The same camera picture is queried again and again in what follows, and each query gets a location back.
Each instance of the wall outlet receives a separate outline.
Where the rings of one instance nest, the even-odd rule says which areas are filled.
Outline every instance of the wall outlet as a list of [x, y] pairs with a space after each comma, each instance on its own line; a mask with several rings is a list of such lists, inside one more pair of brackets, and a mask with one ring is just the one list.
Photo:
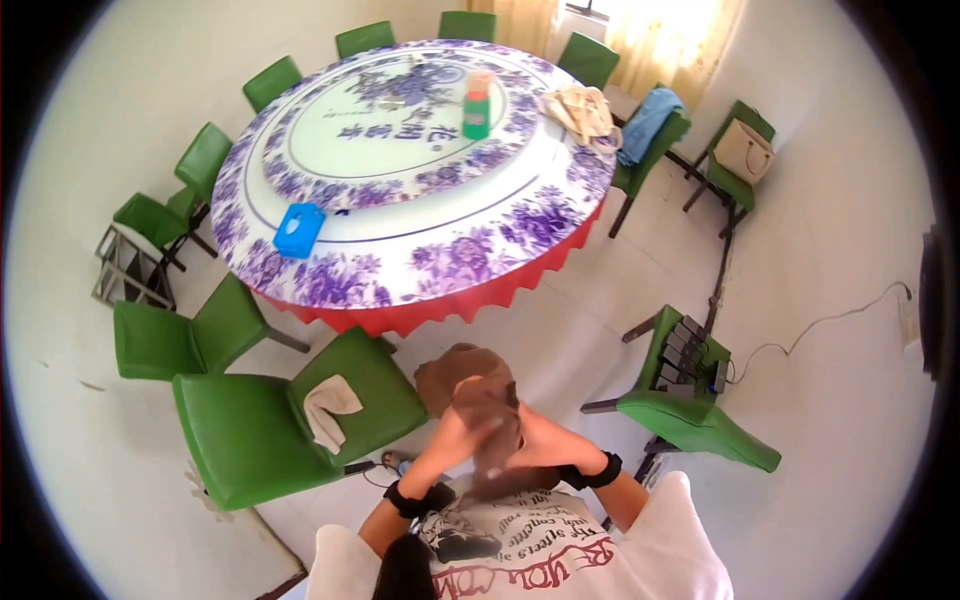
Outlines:
[[912, 300], [898, 299], [900, 303], [900, 336], [903, 340], [903, 349], [920, 341], [920, 304], [916, 293]]

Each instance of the window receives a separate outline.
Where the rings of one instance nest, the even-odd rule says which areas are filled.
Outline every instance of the window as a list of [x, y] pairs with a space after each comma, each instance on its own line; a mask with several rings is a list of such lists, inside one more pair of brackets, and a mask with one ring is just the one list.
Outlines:
[[572, 0], [566, 3], [566, 7], [584, 16], [591, 16], [601, 21], [607, 21], [610, 20], [610, 14], [614, 5], [622, 1], [623, 0]]

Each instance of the window frame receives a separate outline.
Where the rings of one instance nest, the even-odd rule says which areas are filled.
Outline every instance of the window frame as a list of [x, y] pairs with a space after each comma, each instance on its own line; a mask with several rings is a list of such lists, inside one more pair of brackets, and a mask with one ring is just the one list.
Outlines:
[[593, 0], [587, 0], [587, 5], [585, 7], [577, 6], [575, 4], [566, 4], [566, 9], [571, 12], [576, 12], [581, 16], [587, 16], [590, 18], [597, 19], [598, 21], [609, 21], [610, 16], [603, 14], [602, 12], [597, 12], [593, 9]]

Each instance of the green bottle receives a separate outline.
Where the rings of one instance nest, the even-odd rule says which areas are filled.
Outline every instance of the green bottle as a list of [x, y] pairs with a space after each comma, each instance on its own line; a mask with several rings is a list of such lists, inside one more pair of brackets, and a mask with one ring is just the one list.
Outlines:
[[490, 135], [490, 71], [477, 71], [467, 76], [464, 98], [464, 137], [484, 139]]

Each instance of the blue tissue box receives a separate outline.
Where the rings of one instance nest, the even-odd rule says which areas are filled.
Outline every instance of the blue tissue box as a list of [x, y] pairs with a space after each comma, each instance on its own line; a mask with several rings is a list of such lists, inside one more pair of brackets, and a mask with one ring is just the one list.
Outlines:
[[284, 258], [306, 258], [326, 215], [315, 204], [290, 204], [276, 230], [274, 247]]

